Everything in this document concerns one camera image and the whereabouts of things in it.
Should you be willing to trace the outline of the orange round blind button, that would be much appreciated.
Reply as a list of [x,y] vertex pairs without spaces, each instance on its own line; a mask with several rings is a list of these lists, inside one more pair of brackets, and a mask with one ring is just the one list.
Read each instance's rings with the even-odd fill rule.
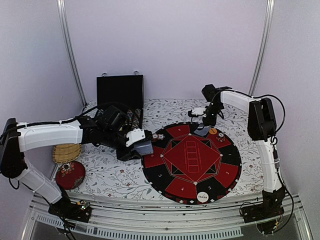
[[210,130],[209,130],[209,133],[211,134],[211,135],[215,135],[215,134],[217,134],[218,133],[218,130],[216,129],[216,128],[211,128]]

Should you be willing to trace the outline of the blue playing card deck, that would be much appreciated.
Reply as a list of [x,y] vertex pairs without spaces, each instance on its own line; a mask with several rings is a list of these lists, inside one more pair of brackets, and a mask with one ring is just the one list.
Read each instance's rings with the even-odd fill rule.
[[134,143],[133,149],[136,150],[141,156],[154,153],[152,142],[150,140]]

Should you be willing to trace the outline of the white black chip stack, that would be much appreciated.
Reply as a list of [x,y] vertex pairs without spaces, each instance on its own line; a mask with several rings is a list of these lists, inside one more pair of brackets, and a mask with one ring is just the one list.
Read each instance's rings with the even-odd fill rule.
[[165,138],[165,135],[164,135],[164,134],[159,134],[159,135],[158,135],[158,138],[159,138],[160,140],[163,140],[163,139]]

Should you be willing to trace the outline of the white blue dealer button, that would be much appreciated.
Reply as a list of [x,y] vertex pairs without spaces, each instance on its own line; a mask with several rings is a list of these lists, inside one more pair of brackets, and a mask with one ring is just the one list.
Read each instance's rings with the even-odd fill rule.
[[200,202],[200,203],[205,203],[209,200],[209,195],[207,192],[205,191],[201,191],[197,194],[197,200]]

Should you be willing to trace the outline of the red black small chip stack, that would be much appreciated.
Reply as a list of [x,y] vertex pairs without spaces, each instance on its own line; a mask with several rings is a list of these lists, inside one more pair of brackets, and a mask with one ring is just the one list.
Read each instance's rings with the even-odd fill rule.
[[216,139],[219,141],[219,142],[224,142],[225,140],[226,140],[226,137],[225,137],[225,135],[223,134],[223,133],[218,133],[218,135],[217,135],[217,137],[216,137]]

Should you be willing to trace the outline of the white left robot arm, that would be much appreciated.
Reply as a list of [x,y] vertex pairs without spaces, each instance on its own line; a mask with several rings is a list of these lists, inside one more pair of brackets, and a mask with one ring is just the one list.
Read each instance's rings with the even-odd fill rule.
[[63,216],[74,213],[74,205],[60,184],[33,165],[30,157],[51,164],[49,154],[56,145],[106,146],[124,153],[130,160],[139,156],[136,145],[149,141],[152,133],[141,125],[126,125],[129,117],[116,104],[98,110],[94,117],[86,112],[66,120],[44,122],[17,122],[9,118],[0,136],[0,173],[9,180],[25,184],[44,197]]

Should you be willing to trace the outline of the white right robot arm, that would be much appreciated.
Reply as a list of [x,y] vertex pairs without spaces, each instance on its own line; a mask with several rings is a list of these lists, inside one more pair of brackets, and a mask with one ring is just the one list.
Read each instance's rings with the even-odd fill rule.
[[207,84],[201,90],[208,105],[188,111],[190,118],[202,117],[204,127],[215,126],[217,116],[222,117],[224,105],[232,105],[247,113],[247,132],[257,146],[261,168],[263,172],[263,203],[258,213],[262,218],[269,218],[278,210],[286,194],[286,187],[280,173],[280,158],[277,152],[277,133],[281,129],[277,126],[276,116],[271,98],[279,98],[271,94],[250,96],[246,93],[223,86],[216,88]]

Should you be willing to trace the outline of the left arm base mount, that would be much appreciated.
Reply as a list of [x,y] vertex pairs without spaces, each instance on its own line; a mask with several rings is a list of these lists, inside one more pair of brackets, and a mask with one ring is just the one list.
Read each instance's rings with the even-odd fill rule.
[[62,219],[88,223],[92,208],[85,200],[72,203],[68,198],[61,198],[58,202],[49,205],[48,213]]

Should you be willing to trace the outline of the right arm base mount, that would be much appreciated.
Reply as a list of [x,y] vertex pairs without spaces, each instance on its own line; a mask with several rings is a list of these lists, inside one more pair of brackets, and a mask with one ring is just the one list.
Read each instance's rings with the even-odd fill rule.
[[272,235],[277,230],[284,208],[282,200],[278,198],[263,198],[262,203],[244,202],[239,208],[239,214],[245,223],[259,222],[257,230],[263,235]]

